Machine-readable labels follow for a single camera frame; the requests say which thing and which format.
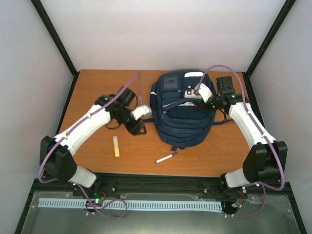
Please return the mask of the navy blue backpack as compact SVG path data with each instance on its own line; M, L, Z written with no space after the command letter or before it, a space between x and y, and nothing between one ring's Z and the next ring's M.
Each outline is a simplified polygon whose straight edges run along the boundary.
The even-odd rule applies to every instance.
M199 106L178 107L187 102L198 105L200 99L187 97L187 92L192 91L199 82L215 91L210 77L196 70L163 74L151 87L152 117L145 119L145 122L154 124L160 139L171 145L172 151L199 145L213 125L228 122L227 119L215 121L216 112L207 115Z

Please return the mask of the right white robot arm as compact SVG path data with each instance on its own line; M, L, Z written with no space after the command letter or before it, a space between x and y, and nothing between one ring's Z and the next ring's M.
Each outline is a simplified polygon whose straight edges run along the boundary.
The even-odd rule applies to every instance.
M283 190L285 175L281 160L287 154L286 144L269 134L246 102L244 92L235 92L231 77L217 78L216 85L216 92L202 82L195 87L195 93L201 96L199 106L205 111L220 110L229 115L249 146L242 167L222 176L226 187L262 185L275 191Z

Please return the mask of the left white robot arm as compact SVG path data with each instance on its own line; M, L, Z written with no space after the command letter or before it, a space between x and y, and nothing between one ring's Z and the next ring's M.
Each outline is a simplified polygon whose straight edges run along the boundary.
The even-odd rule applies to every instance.
M40 142L39 181L79 184L90 196L97 196L101 192L97 176L77 165L73 156L93 133L114 119L134 136L145 134L147 131L142 118L152 110L147 105L130 110L128 107L134 97L135 93L125 87L117 95L101 96L67 130L54 137L45 136Z

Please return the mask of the purple capped marker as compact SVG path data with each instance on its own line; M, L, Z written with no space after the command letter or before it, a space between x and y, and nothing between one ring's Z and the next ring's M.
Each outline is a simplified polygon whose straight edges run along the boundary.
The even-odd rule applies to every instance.
M156 164L161 163L161 162L163 162L163 161L165 161L165 160L168 160L168 159L170 159L170 158L172 158L172 157L174 157L174 156L176 156L176 155L177 155L177 152L174 152L174 153L172 153L172 154L170 154L170 155L168 155L168 156L165 156L165 157L163 157L163 158L160 158L160 159L156 160L155 163L156 163Z

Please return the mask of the yellow glue stick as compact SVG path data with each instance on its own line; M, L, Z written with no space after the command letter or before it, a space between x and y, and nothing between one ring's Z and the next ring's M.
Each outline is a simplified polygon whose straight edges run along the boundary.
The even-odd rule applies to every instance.
M113 136L113 147L114 147L115 157L119 157L120 151L119 151L119 144L118 144L118 137L117 136Z

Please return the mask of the red capped marker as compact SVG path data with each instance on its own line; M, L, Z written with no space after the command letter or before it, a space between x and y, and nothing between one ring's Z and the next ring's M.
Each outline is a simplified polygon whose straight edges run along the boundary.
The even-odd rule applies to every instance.
M198 107L197 104L194 104L194 103L183 103L183 104L180 104L178 105L178 107Z

